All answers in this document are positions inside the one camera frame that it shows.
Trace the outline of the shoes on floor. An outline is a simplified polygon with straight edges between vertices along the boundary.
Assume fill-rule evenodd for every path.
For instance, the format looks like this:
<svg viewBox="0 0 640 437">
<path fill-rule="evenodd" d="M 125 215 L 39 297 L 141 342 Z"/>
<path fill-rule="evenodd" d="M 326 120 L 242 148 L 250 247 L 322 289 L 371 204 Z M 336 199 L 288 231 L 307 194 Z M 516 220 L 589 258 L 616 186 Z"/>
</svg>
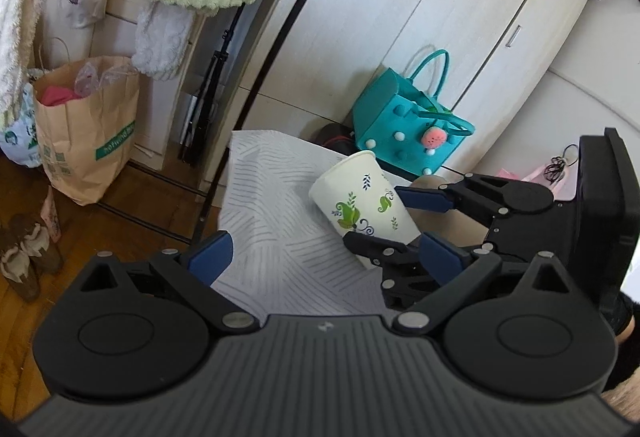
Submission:
<svg viewBox="0 0 640 437">
<path fill-rule="evenodd" d="M 42 220 L 16 214 L 1 228 L 1 275 L 23 301 L 40 293 L 40 273 L 55 275 L 63 259 Z"/>
</svg>

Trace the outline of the tan cylindrical cup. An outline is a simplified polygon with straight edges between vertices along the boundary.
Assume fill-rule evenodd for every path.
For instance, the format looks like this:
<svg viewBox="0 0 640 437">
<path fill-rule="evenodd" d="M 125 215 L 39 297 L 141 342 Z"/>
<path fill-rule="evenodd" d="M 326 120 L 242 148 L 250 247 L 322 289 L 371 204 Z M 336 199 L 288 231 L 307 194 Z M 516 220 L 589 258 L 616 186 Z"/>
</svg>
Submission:
<svg viewBox="0 0 640 437">
<path fill-rule="evenodd" d="M 458 210 L 430 212 L 408 207 L 416 227 L 422 232 L 433 232 L 455 246 L 482 245 L 488 229 Z"/>
</svg>

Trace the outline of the white paper cup green pattern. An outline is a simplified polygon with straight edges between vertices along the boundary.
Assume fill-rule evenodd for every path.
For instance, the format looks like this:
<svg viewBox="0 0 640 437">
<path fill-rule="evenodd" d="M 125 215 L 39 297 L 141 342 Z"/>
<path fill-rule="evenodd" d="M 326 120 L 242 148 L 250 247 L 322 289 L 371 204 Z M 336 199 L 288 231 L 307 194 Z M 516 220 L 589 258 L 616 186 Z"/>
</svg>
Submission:
<svg viewBox="0 0 640 437">
<path fill-rule="evenodd" d="M 342 237 L 356 232 L 409 244 L 420 235 L 372 151 L 352 154 L 327 170 L 309 197 Z"/>
</svg>

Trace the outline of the pink gift bag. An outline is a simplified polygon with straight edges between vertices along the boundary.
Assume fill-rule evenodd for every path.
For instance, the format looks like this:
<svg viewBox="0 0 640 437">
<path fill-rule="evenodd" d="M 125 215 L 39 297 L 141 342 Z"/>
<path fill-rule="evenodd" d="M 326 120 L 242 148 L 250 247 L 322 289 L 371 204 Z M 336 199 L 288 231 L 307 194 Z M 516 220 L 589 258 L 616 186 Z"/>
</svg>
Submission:
<svg viewBox="0 0 640 437">
<path fill-rule="evenodd" d="M 575 195 L 575 171 L 565 167 L 561 172 L 546 171 L 546 165 L 539 166 L 526 176 L 519 176 L 501 168 L 497 177 L 541 184 L 549 189 L 555 200 L 570 200 Z"/>
</svg>

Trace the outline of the white green plastic bag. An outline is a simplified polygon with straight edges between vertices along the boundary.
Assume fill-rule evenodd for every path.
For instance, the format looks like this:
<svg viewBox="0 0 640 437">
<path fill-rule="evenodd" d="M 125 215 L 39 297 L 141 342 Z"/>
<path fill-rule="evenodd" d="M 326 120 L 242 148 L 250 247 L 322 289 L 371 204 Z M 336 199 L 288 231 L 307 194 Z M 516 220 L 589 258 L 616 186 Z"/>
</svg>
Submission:
<svg viewBox="0 0 640 437">
<path fill-rule="evenodd" d="M 17 165 L 37 168 L 41 165 L 36 131 L 34 90 L 26 82 L 21 97 L 17 120 L 1 131 L 1 150 Z"/>
</svg>

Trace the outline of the white patterned tablecloth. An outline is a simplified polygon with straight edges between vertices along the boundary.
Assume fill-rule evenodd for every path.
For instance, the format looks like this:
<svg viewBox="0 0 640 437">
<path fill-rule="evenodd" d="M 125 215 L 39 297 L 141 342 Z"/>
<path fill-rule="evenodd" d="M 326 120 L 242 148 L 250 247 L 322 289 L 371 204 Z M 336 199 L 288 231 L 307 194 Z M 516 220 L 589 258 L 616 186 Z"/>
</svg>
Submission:
<svg viewBox="0 0 640 437">
<path fill-rule="evenodd" d="M 316 180 L 346 157 L 282 132 L 233 134 L 218 217 L 231 235 L 233 259 L 215 291 L 259 320 L 390 316 L 381 269 L 350 253 L 309 197 Z"/>
</svg>

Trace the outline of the teal felt handbag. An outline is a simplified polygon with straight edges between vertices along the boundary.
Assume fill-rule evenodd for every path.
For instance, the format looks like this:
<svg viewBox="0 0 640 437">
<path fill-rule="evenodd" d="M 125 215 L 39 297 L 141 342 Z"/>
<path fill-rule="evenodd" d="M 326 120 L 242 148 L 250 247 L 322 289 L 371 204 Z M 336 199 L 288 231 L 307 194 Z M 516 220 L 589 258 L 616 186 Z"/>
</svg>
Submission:
<svg viewBox="0 0 640 437">
<path fill-rule="evenodd" d="M 414 85 L 416 78 L 437 58 L 442 58 L 442 71 L 435 91 L 423 92 Z M 449 65 L 449 52 L 438 49 L 409 76 L 388 68 L 370 82 L 352 107 L 358 148 L 372 151 L 378 160 L 407 174 L 435 174 L 475 132 L 474 125 L 438 101 Z"/>
</svg>

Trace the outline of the brown paper shopping bag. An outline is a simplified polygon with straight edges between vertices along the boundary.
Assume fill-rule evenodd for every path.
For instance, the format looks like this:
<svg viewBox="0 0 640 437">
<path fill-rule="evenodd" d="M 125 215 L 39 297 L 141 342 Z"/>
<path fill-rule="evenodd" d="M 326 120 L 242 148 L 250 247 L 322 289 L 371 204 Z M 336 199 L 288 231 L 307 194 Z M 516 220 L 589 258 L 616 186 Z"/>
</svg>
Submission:
<svg viewBox="0 0 640 437">
<path fill-rule="evenodd" d="M 130 159 L 140 74 L 126 56 L 66 63 L 36 79 L 38 149 L 54 189 L 98 203 Z"/>
</svg>

